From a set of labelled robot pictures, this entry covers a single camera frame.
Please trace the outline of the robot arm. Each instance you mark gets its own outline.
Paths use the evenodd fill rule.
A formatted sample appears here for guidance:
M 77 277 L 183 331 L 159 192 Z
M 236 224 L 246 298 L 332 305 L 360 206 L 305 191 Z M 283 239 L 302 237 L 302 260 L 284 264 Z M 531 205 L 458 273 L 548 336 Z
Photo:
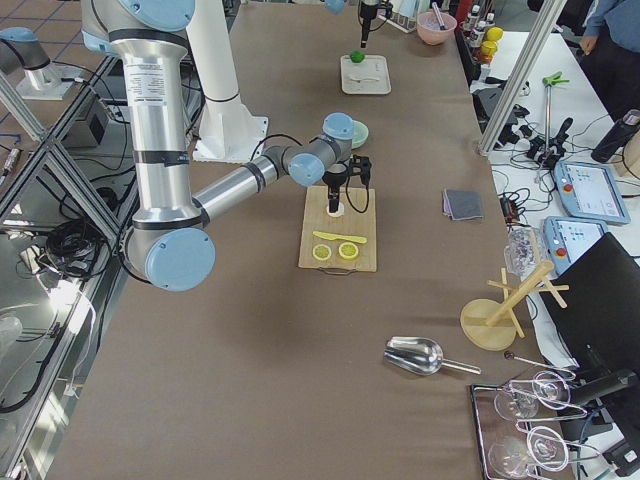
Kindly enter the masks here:
M 344 10 L 347 2 L 343 0 L 325 0 L 323 4 L 329 12 L 339 14 Z M 369 34 L 376 31 L 376 28 L 371 26 L 372 21 L 377 17 L 379 11 L 383 12 L 384 20 L 390 19 L 393 13 L 393 5 L 390 1 L 363 0 L 358 2 L 357 8 L 358 21 L 361 26 L 360 48 L 365 49 Z
M 218 1 L 85 1 L 86 46 L 123 64 L 140 206 L 124 240 L 126 259 L 151 284 L 185 291 L 202 283 L 216 250 L 207 223 L 280 177 L 319 181 L 351 155 L 354 123 L 328 115 L 302 147 L 270 147 L 193 192 L 180 63 L 191 56 L 205 98 L 198 150 L 235 159 L 262 138 L 266 121 L 243 104 L 224 8 Z

